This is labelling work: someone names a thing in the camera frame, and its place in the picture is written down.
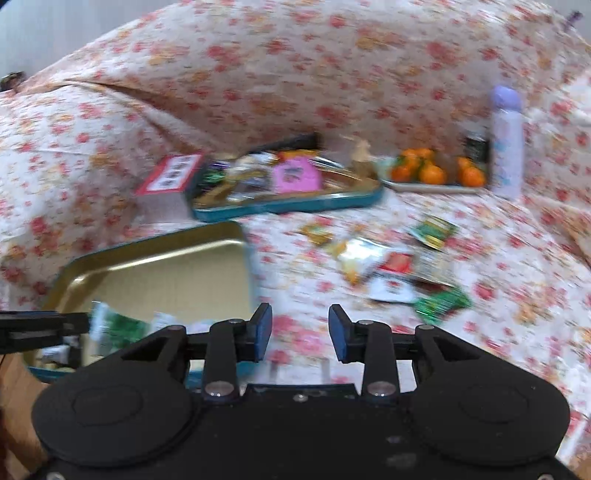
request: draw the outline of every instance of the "floral fabric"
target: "floral fabric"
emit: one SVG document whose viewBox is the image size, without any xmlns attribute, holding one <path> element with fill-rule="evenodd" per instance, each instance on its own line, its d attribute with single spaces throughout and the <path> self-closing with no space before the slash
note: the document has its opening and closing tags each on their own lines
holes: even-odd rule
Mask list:
<svg viewBox="0 0 591 480">
<path fill-rule="evenodd" d="M 0 95 L 0 307 L 39 306 L 75 256 L 163 231 L 133 223 L 130 195 L 165 154 L 240 152 L 316 130 L 335 160 L 352 134 L 375 154 L 429 146 L 453 155 L 457 122 L 487 117 L 489 91 L 503 83 L 527 107 L 519 205 L 388 192 L 365 210 L 241 220 L 275 310 L 257 375 L 359 382 L 359 365 L 335 362 L 332 303 L 395 331 L 418 324 L 410 307 L 346 285 L 297 233 L 304 223 L 320 219 L 341 235 L 360 224 L 405 242 L 405 227 L 439 213 L 462 227 L 450 251 L 475 301 L 443 327 L 561 388 L 572 422 L 560 457 L 578 458 L 591 369 L 589 68 L 587 45 L 561 17 L 519 0 L 185 1 L 147 15 Z"/>
</svg>

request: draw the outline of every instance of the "metal bolt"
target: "metal bolt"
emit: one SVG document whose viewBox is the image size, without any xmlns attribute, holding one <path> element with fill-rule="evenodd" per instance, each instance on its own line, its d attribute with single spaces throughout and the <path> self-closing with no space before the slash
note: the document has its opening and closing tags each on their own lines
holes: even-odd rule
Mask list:
<svg viewBox="0 0 591 480">
<path fill-rule="evenodd" d="M 373 382 L 368 385 L 368 393 L 374 397 L 389 397 L 396 393 L 396 385 L 390 382 Z"/>
<path fill-rule="evenodd" d="M 234 385 L 224 380 L 217 380 L 215 382 L 205 385 L 205 393 L 212 397 L 226 397 L 234 391 Z"/>
</svg>

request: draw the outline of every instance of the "pink card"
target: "pink card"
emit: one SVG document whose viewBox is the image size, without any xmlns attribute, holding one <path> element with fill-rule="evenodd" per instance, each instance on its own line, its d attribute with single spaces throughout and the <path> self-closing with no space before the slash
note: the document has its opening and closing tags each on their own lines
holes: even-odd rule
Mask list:
<svg viewBox="0 0 591 480">
<path fill-rule="evenodd" d="M 275 166 L 272 172 L 275 193 L 313 192 L 322 189 L 322 177 L 307 157 L 294 157 Z"/>
</svg>

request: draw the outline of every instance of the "black circular cover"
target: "black circular cover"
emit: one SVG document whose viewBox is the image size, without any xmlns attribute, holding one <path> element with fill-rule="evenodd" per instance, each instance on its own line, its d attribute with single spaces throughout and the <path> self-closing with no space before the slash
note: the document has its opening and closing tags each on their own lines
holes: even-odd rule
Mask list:
<svg viewBox="0 0 591 480">
<path fill-rule="evenodd" d="M 569 425 L 560 391 L 512 365 L 443 365 L 412 402 L 422 438 L 444 455 L 476 465 L 518 465 L 553 455 Z"/>
<path fill-rule="evenodd" d="M 190 393 L 163 369 L 128 361 L 64 377 L 41 393 L 32 417 L 56 457 L 123 466 L 170 443 L 190 420 L 191 407 Z"/>
</svg>

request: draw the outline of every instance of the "wall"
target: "wall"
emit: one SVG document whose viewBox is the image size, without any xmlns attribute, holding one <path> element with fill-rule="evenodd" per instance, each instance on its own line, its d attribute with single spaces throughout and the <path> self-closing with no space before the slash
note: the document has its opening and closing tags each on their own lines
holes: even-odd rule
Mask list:
<svg viewBox="0 0 591 480">
<path fill-rule="evenodd" d="M 548 0 L 591 39 L 591 1 Z M 0 76 L 35 73 L 103 33 L 172 3 L 172 0 L 10 0 L 0 10 Z"/>
</svg>

